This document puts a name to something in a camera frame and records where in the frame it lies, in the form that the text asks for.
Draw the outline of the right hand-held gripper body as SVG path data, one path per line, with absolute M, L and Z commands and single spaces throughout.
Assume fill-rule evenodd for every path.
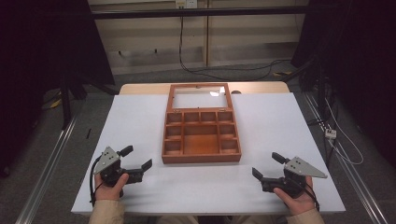
M 290 197 L 297 198 L 305 189 L 305 178 L 307 176 L 327 178 L 323 172 L 299 157 L 294 157 L 293 159 L 290 159 L 287 164 L 283 165 L 283 177 L 263 177 L 263 180 L 261 181 L 263 191 L 273 192 L 274 188 L 279 188 L 286 192 Z

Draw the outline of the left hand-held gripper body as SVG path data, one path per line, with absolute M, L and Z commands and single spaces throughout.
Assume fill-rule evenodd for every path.
M 106 147 L 99 157 L 98 163 L 94 165 L 93 173 L 101 176 L 104 185 L 114 187 L 123 174 L 129 176 L 128 184 L 139 183 L 143 180 L 144 172 L 141 167 L 132 170 L 121 168 L 121 158 L 119 151 L 115 151 L 112 147 Z

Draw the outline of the wooden compartment box with lid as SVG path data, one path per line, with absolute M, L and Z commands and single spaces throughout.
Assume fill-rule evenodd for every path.
M 163 162 L 238 162 L 241 156 L 228 85 L 171 85 L 164 117 Z

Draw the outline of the person's left hand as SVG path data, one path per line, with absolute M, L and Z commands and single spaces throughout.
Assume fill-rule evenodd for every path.
M 108 187 L 103 184 L 103 180 L 100 175 L 94 176 L 95 181 L 95 198 L 97 201 L 110 200 L 118 201 L 120 199 L 120 192 L 126 185 L 129 176 L 123 174 L 114 187 Z

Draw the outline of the person's right hand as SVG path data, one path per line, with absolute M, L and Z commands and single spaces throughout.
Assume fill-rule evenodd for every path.
M 315 200 L 313 199 L 314 191 L 313 191 L 313 181 L 311 176 L 307 176 L 305 178 L 306 186 L 302 195 L 298 198 L 291 198 L 286 192 L 282 189 L 274 188 L 275 195 L 283 201 L 283 203 L 289 208 L 290 214 L 292 216 L 300 215 L 304 212 L 316 208 Z

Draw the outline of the white table cover sheet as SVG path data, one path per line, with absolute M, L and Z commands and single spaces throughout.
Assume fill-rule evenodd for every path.
M 167 98 L 164 95 L 115 97 L 94 153 L 106 147 L 133 147 L 123 158 L 125 168 L 146 161 L 152 167 L 140 183 L 124 187 L 122 201 L 129 214 L 253 215 L 282 214 L 286 206 L 273 193 L 262 191 L 251 171 L 269 177 L 283 174 L 274 152 L 286 158 L 298 156 L 326 169 L 295 97 L 291 93 L 235 94 L 241 160 L 237 163 L 165 164 L 161 151 Z

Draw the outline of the black stand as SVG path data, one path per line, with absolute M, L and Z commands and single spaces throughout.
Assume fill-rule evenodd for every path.
M 299 83 L 303 92 L 315 91 L 317 93 L 318 123 L 325 123 L 330 116 L 327 112 L 326 75 L 318 58 L 311 59 L 301 67 Z
M 102 84 L 94 78 L 89 77 L 88 75 L 84 75 L 82 73 L 63 73 L 60 79 L 60 94 L 64 120 L 62 127 L 63 130 L 66 129 L 66 127 L 71 123 L 72 120 L 69 93 L 72 93 L 72 95 L 77 100 L 85 100 L 88 95 L 84 88 L 85 84 L 94 86 L 99 91 L 105 92 L 109 95 L 118 95 L 120 93 L 119 91 L 111 89 L 106 84 Z

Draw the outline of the black curtain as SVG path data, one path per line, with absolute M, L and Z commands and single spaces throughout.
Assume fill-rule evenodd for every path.
M 320 54 L 324 73 L 379 153 L 396 165 L 396 0 L 308 0 L 337 4 L 307 14 L 291 63 Z
M 0 178 L 21 154 L 44 94 L 83 98 L 114 78 L 88 0 L 0 0 Z

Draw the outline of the black horizontal bar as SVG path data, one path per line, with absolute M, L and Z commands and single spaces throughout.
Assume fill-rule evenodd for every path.
M 233 7 L 233 8 L 193 8 L 193 9 L 160 9 L 128 11 L 93 11 L 96 20 L 112 19 L 145 19 L 206 16 L 245 16 L 245 15 L 279 15 L 305 14 L 314 9 L 308 6 L 298 7 Z

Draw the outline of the metal floor rail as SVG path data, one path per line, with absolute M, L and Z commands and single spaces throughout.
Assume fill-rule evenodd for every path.
M 71 133 L 74 130 L 78 119 L 78 115 L 74 115 L 64 126 L 61 134 L 49 156 L 49 159 L 41 172 L 40 177 L 35 183 L 35 187 L 31 191 L 28 200 L 22 208 L 15 224 L 32 224 L 36 211 L 42 202 L 42 199 L 49 187 L 50 180 L 55 172 L 60 158 L 64 152 Z
M 315 116 L 315 120 L 318 122 L 320 129 L 323 131 L 325 142 L 335 150 L 335 156 L 340 163 L 340 166 L 343 168 L 346 176 L 351 183 L 353 189 L 357 193 L 362 206 L 364 207 L 366 213 L 371 219 L 373 224 L 389 224 L 388 219 L 385 214 L 382 212 L 379 203 L 375 199 L 373 193 L 369 190 L 368 186 L 363 181 L 361 175 L 357 171 L 356 167 L 359 165 L 358 162 L 352 161 L 342 144 L 336 139 L 332 139 L 326 136 L 326 133 L 331 128 L 329 124 L 323 121 L 321 115 L 318 112 L 318 103 L 315 98 L 308 94 L 304 93 L 304 98 L 309 105 L 312 113 Z

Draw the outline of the white wall outlet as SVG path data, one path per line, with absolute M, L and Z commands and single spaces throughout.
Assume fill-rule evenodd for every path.
M 197 0 L 175 0 L 176 8 L 198 8 Z

